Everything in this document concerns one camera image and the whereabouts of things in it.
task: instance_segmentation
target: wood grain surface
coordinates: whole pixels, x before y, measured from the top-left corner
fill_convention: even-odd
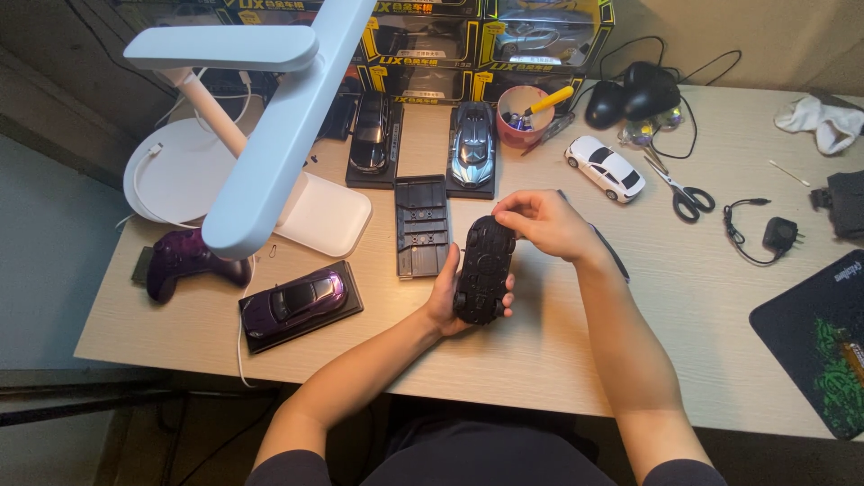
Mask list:
[[[834,237],[824,210],[810,207],[805,188],[773,159],[813,183],[836,172],[864,169],[861,142],[838,157],[816,151],[812,134],[791,135],[774,127],[777,109],[800,93],[683,86],[699,127],[688,160],[665,158],[682,185],[708,191],[717,209],[696,224],[672,212],[672,192],[643,159],[620,148],[647,179],[634,202],[609,201],[562,153],[580,135],[592,134],[612,147],[617,129],[594,131],[579,117],[562,134],[520,157],[502,146],[497,198],[518,189],[562,189],[617,250],[632,277],[639,308],[665,346],[681,380],[694,425],[828,438],[830,434],[747,321],[750,311],[857,248]],[[861,99],[850,99],[861,103]],[[448,153],[445,106],[406,106],[400,176],[441,174]],[[688,120],[658,135],[656,146],[686,153],[693,125]],[[310,173],[343,183],[348,143],[320,141]],[[392,191],[363,190],[374,213],[357,249],[347,257],[365,304],[354,317],[285,343],[261,355],[244,352],[245,375],[304,382],[350,347],[407,316],[425,302],[432,279],[399,280],[396,275]],[[806,235],[777,264],[749,264],[727,240],[722,207],[766,197],[763,207],[735,209],[734,222],[753,256],[769,259],[761,247],[773,216],[797,222]],[[453,241],[465,244],[472,222],[489,214],[494,201],[449,201]],[[174,228],[136,217],[126,224],[75,355],[158,368],[215,374],[238,373],[237,301],[243,291],[213,275],[183,278],[174,298],[155,305],[130,275],[142,246]],[[270,250],[276,245],[274,258]],[[257,256],[249,292],[264,290],[332,263],[328,257],[273,236]],[[609,415],[588,346],[579,286],[571,265],[519,241],[514,317],[442,340],[397,380],[390,391],[425,397],[520,406],[560,412]]]

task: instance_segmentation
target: black shirt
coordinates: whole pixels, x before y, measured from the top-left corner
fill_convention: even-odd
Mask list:
[[[459,424],[390,455],[363,486],[614,486],[557,435],[534,429]],[[643,486],[726,486],[711,466],[677,459],[655,467]],[[259,465],[246,486],[330,486],[327,463],[312,451],[287,451]]]

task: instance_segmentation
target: desk lamp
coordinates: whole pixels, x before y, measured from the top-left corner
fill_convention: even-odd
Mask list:
[[[271,233],[333,257],[356,246],[372,204],[302,171],[376,0],[327,0],[311,27],[146,29],[124,56],[176,86],[238,159],[201,229],[223,259],[244,259]],[[192,67],[285,73],[248,141]]]

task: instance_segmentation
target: pen holder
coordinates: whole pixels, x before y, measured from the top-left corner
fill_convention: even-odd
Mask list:
[[[549,95],[545,91],[533,86],[514,86],[501,95],[498,100],[498,115],[495,117],[495,125],[498,127],[498,134],[504,145],[514,149],[527,149],[543,136],[543,132],[546,131],[555,117],[554,108],[547,108],[531,115],[533,131],[516,130],[507,124],[508,120],[504,120],[501,113],[522,114],[531,105],[547,96]]]

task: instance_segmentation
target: black mouse pad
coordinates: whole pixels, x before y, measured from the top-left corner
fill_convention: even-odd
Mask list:
[[[862,265],[864,250],[855,250],[750,313],[756,334],[846,440],[864,432],[864,387],[842,351],[845,342],[864,344]]]
[[[337,312],[309,319],[305,323],[286,329],[285,331],[274,334],[273,336],[258,339],[246,334],[246,344],[249,346],[250,353],[257,355],[258,353],[273,348],[274,346],[278,346],[283,342],[291,341],[292,339],[296,339],[304,334],[321,329],[324,326],[363,311],[363,301],[360,300],[357,283],[354,282],[354,274],[351,273],[351,266],[348,265],[348,262],[341,260],[332,265],[327,265],[324,268],[336,271],[342,277],[342,281],[345,282],[348,291],[348,299],[345,301],[345,305],[343,305]]]

